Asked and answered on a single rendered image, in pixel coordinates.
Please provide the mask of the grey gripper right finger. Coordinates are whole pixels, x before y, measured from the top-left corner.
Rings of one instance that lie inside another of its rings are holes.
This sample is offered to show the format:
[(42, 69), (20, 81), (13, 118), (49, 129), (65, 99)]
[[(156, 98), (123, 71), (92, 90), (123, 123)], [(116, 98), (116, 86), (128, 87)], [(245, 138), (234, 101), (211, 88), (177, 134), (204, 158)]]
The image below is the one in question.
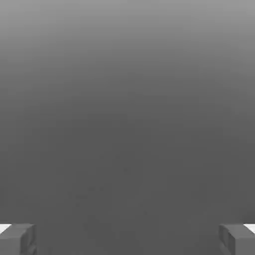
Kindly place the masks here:
[(255, 255), (255, 224), (220, 224), (222, 255)]

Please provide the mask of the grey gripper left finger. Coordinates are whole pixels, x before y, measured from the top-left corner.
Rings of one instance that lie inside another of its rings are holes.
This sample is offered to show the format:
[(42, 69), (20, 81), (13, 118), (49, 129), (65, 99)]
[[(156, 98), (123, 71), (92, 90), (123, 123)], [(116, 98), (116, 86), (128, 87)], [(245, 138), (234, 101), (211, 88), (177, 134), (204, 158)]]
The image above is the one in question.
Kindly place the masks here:
[(37, 255), (35, 224), (0, 224), (0, 255)]

